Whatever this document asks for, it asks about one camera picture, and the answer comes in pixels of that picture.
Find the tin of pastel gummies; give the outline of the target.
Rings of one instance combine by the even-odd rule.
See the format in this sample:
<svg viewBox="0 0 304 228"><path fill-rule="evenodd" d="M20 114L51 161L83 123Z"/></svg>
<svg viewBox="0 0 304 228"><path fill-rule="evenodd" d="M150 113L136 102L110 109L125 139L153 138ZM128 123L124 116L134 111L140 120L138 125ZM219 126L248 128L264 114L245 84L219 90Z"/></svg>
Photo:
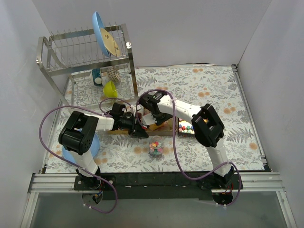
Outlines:
<svg viewBox="0 0 304 228"><path fill-rule="evenodd" d="M151 113L147 109L144 108L143 115ZM165 121L167 123L166 129L163 131L149 131L149 125L146 125L146 132L149 136L172 136L172 128L173 128L173 118Z"/></svg>

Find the tin of lollipops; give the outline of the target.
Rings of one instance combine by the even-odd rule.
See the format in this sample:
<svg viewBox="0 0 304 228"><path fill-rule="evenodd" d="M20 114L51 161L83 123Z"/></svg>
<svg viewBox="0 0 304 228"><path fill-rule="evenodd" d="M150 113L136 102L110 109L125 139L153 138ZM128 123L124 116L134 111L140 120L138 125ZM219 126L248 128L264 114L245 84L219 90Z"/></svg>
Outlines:
<svg viewBox="0 0 304 228"><path fill-rule="evenodd" d="M118 118L119 117L121 117L123 114L119 114L119 113L114 113L114 112L107 112L109 115L111 115L112 116L112 118L114 119L114 126L113 126L113 128L112 128L112 131L111 131L111 133L113 133L113 134L129 134L129 132L128 131L125 131L125 130L118 130L117 129L117 120L118 120Z"/></svg>

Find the tin of star candies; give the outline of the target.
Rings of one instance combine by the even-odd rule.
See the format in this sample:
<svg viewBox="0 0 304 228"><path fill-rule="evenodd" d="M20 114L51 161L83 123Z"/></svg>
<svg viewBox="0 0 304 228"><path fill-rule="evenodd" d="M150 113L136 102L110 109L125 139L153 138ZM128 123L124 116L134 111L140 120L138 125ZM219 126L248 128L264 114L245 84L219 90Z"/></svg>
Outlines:
<svg viewBox="0 0 304 228"><path fill-rule="evenodd" d="M193 126L189 122L187 122L181 118L178 119L177 133L178 133L179 137L187 137L187 138L195 137Z"/></svg>

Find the yellow plastic scoop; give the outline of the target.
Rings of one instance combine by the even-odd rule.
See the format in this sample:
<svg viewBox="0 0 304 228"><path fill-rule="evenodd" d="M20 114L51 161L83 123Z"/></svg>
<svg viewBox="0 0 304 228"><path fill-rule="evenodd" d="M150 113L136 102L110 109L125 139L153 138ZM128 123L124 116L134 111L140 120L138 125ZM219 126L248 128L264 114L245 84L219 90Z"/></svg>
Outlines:
<svg viewBox="0 0 304 228"><path fill-rule="evenodd" d="M167 123L164 122L161 125L152 124L149 126L149 131L163 131L166 129Z"/></svg>

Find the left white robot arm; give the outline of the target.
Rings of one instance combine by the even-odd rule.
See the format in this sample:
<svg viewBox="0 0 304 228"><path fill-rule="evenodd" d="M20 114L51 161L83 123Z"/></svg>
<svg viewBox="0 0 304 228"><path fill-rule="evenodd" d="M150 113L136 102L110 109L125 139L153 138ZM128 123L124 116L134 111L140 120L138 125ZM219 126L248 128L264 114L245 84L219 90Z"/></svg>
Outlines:
<svg viewBox="0 0 304 228"><path fill-rule="evenodd" d="M89 189L100 187L100 169L93 159L91 145L97 130L125 130L130 136L148 138L147 132L138 123L135 114L126 110L126 105L114 103L109 117L102 115L86 115L73 111L59 134L59 143L70 151L79 166L76 172L80 180Z"/></svg>

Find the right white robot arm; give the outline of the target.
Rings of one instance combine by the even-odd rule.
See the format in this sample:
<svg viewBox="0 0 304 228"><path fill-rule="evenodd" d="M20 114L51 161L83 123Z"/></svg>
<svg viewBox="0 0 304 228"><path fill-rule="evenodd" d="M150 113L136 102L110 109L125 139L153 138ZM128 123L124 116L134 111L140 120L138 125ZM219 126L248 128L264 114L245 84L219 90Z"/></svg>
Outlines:
<svg viewBox="0 0 304 228"><path fill-rule="evenodd" d="M136 101L136 105L141 105L149 110L156 121L168 114L173 117L173 127L176 126L177 118L181 118L193 126L195 139L206 147L213 169L203 176L195 178L188 176L180 165L176 151L175 135L173 134L175 161L185 178L191 181L200 181L212 175L219 188L225 189L231 185L232 177L237 169L228 160L223 141L225 126L212 105L189 104L175 99L168 91L157 89L143 93Z"/></svg>

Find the clear glass jar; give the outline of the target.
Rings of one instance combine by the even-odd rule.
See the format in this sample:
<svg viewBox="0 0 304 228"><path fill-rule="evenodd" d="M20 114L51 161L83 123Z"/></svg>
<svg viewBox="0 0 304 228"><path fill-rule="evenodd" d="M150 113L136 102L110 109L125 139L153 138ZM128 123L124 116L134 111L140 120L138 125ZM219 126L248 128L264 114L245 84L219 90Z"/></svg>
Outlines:
<svg viewBox="0 0 304 228"><path fill-rule="evenodd" d="M149 154L158 157L163 154L164 142L160 136L153 136L149 141Z"/></svg>

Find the floral table mat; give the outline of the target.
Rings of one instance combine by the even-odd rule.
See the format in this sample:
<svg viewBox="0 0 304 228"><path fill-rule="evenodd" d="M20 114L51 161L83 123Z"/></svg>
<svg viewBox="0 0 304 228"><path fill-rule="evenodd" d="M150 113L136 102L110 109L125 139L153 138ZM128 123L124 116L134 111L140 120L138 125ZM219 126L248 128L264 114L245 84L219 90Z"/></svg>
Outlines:
<svg viewBox="0 0 304 228"><path fill-rule="evenodd" d="M254 128L230 66L137 68L139 93L151 89L169 91L174 98L194 105L211 104L222 122L228 159L240 171L264 169ZM102 172L179 171L172 136L163 138L163 154L149 154L150 139L97 132L100 149L94 158ZM175 137L177 156L184 171L209 171L207 150L194 138Z"/></svg>

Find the green bowl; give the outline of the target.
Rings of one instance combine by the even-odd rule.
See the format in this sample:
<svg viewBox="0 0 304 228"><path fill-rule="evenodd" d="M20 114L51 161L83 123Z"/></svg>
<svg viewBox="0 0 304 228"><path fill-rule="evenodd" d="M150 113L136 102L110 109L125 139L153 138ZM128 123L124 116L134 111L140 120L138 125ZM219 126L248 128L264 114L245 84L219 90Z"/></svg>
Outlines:
<svg viewBox="0 0 304 228"><path fill-rule="evenodd" d="M103 93L108 98L117 98L118 97L116 87L115 87L115 84L113 83L113 81L109 81L105 84L105 86L103 87Z"/></svg>

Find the blue white mug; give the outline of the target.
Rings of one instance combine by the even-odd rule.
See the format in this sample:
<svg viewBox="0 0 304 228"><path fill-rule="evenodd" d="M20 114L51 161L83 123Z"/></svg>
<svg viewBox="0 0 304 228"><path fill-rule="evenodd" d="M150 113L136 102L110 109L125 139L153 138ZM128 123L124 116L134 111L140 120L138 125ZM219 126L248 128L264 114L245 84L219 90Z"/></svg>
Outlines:
<svg viewBox="0 0 304 228"><path fill-rule="evenodd" d="M92 81L95 86L103 86L100 69L96 68L91 71Z"/></svg>

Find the steel dish rack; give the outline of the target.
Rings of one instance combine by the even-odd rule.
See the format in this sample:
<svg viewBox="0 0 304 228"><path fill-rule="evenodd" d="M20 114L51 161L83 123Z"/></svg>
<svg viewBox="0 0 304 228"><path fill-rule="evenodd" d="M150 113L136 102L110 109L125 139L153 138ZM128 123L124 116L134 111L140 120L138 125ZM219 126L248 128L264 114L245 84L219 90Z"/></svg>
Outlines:
<svg viewBox="0 0 304 228"><path fill-rule="evenodd" d="M103 87L110 81L107 69L118 68L121 82L115 83L118 98L134 102L138 90L131 40L126 24L106 26L121 51L116 57L106 57L93 29L81 29L51 34L38 39L36 63L57 93L61 104L98 108L106 96ZM103 86L95 86L91 71L99 68Z"/></svg>

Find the blue plate on table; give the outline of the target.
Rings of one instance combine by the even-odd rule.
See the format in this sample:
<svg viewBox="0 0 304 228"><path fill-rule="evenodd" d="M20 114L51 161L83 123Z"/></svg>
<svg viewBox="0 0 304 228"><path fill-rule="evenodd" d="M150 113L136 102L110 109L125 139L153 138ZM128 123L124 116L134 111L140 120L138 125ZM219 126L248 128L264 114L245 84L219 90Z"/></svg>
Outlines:
<svg viewBox="0 0 304 228"><path fill-rule="evenodd" d="M95 133L94 137L93 137L93 141L90 147L90 151L91 151L91 155L93 158L96 157L96 155L98 154L100 148L100 141L99 141L99 137L98 135ZM62 146L62 155L66 160L69 160L72 163L75 163L78 165L78 162L74 159L73 155L71 154L70 151L66 150L64 148L64 146Z"/></svg>

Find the cream floral plate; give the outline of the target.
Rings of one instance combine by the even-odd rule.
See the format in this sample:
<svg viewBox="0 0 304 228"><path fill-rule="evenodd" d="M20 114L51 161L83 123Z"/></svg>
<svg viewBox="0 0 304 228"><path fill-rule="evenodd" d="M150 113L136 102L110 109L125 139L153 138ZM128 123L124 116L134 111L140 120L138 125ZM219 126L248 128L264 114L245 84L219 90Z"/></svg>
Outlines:
<svg viewBox="0 0 304 228"><path fill-rule="evenodd" d="M121 51L120 51L115 39L113 38L113 36L108 31L106 31L104 28L100 28L100 32L102 35L102 40L103 40L104 46L109 51L109 53L116 57L120 56Z"/></svg>

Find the blue plate in rack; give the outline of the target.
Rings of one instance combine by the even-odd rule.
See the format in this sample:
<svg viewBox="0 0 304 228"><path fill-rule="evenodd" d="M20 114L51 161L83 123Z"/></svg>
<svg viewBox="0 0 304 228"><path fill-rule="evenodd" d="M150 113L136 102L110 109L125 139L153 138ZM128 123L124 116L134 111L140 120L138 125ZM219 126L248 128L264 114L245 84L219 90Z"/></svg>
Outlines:
<svg viewBox="0 0 304 228"><path fill-rule="evenodd" d="M94 30L96 41L97 41L102 53L106 57L110 57L110 53L104 45L104 41L103 41L102 34L101 34L101 31L100 31L100 29L104 29L105 26L104 26L104 24L101 20L101 17L100 17L100 15L97 11L95 11L92 15L92 24L93 24L93 30Z"/></svg>

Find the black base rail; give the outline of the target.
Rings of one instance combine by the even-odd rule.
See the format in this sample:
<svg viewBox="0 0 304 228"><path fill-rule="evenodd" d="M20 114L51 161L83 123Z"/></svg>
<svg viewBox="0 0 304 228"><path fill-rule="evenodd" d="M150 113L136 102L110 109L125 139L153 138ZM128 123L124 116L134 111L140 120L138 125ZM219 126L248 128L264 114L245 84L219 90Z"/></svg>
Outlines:
<svg viewBox="0 0 304 228"><path fill-rule="evenodd" d="M74 190L94 192L101 190L104 200L126 199L194 199L213 200L213 191L231 195L232 191L243 189L238 175L231 174L224 179L216 174L205 178L204 171L191 171L189 180L181 172L127 172L102 173L102 181L94 183L75 177Z"/></svg>

